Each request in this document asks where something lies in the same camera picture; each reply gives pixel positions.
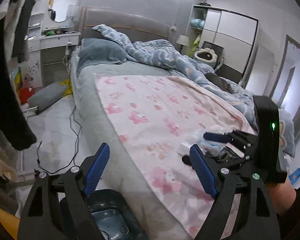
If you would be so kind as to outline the black right sleeve forearm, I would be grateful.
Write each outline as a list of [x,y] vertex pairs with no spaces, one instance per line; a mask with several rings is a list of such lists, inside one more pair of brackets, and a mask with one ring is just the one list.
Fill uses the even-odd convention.
[[296,189],[296,199],[291,208],[277,215],[281,239],[300,239],[300,188]]

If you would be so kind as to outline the person's right hand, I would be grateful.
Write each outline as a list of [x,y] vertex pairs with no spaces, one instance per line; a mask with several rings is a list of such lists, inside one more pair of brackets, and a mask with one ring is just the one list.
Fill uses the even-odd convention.
[[296,190],[292,187],[288,177],[284,183],[267,183],[266,188],[278,215],[288,211],[296,200]]

